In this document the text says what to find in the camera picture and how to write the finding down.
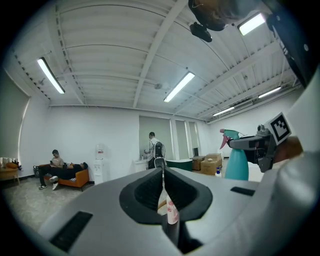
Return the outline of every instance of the floor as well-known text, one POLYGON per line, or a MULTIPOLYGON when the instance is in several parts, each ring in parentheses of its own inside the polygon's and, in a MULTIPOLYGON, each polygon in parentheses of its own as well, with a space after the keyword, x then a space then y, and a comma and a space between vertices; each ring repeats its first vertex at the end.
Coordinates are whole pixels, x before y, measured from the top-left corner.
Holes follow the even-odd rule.
MULTIPOLYGON (((222 177, 225 176, 228 159, 222 163, 222 177)), ((257 165, 249 164, 249 180, 259 182, 263 174, 257 165)), ((47 188, 39 190, 39 180, 37 178, 28 178, 21 181, 21 185, 11 185, 3 190, 4 197, 7 200, 12 212, 25 224, 29 225, 35 231, 39 229, 41 224, 54 212, 58 211, 62 206, 80 195, 82 192, 79 188, 60 185, 56 190, 52 190, 52 185, 48 184, 47 188)), ((167 192, 162 191, 159 202, 167 197, 167 192)), ((167 213, 167 206, 164 205, 158 210, 160 215, 167 213)))

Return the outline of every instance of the black slot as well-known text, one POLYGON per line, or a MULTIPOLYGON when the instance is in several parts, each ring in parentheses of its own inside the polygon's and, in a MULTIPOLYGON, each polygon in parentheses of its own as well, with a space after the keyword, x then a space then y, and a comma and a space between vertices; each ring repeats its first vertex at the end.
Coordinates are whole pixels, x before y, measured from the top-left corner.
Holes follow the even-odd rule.
POLYGON ((61 250, 68 252, 92 216, 91 213, 79 211, 63 226, 50 242, 61 250))
POLYGON ((252 197, 255 193, 255 190, 253 190, 253 189, 248 189, 248 188, 243 188, 243 187, 238 187, 238 186, 234 186, 230 190, 233 192, 242 194, 242 195, 250 196, 250 197, 252 197))

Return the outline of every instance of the spray bottle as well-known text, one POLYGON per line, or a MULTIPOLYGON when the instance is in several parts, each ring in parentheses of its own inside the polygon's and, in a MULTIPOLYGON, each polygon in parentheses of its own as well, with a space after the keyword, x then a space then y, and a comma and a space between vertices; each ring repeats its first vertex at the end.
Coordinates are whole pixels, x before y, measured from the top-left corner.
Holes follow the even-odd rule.
MULTIPOLYGON (((220 133, 223 133, 223 141, 220 149, 222 149, 230 139, 240 139, 239 132, 236 130, 221 129, 220 133)), ((249 179, 249 166, 243 149, 232 149, 226 167, 225 178, 242 181, 249 179)))

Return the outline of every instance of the white wall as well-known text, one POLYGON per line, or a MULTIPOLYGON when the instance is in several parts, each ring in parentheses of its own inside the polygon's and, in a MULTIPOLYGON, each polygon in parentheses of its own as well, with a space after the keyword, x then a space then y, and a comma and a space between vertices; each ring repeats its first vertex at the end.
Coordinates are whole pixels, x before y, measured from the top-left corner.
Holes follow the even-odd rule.
POLYGON ((33 166, 46 164, 52 159, 52 155, 44 150, 47 112, 48 106, 41 99, 30 98, 21 125, 18 159, 23 171, 19 177, 33 175, 33 166))
MULTIPOLYGON (((223 135, 220 133, 220 129, 236 130, 248 136, 255 135, 257 133, 257 127, 259 124, 266 123, 280 112, 283 112, 284 115, 286 115, 301 93, 302 90, 295 90, 292 93, 268 104, 215 122, 213 124, 209 124, 208 126, 211 132, 210 142, 213 145, 214 152, 219 152, 219 148, 223 141, 223 135)), ((294 135, 294 128, 292 126, 290 126, 290 128, 292 134, 294 135)), ((230 155, 231 148, 229 148, 228 145, 225 145, 222 151, 224 156, 228 157, 230 155)))
MULTIPOLYGON (((134 161, 139 159, 139 115, 170 118, 171 115, 130 109, 106 107, 51 107, 44 127, 46 162, 57 149, 65 162, 86 162, 93 166, 96 144, 104 144, 109 162, 110 179, 135 172, 134 161)), ((208 138, 205 123, 199 125, 201 138, 208 138)), ((94 177, 90 171, 90 180, 94 177)))
POLYGON ((19 171, 18 176, 33 175, 33 166, 47 163, 51 157, 43 150, 46 144, 44 124, 47 120, 49 99, 35 88, 13 56, 5 60, 3 68, 14 83, 29 97, 19 133, 18 160, 22 171, 19 171))

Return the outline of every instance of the gray floor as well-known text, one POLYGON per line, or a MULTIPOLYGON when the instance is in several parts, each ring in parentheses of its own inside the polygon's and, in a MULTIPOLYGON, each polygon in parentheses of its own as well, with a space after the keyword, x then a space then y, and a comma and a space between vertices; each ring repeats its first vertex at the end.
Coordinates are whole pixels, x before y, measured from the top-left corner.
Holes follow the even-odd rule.
POLYGON ((20 183, 20 186, 9 186, 2 192, 16 217, 35 231, 50 215, 82 193, 80 188, 64 185, 53 191, 52 184, 47 181, 47 187, 39 190, 38 178, 28 178, 20 183))

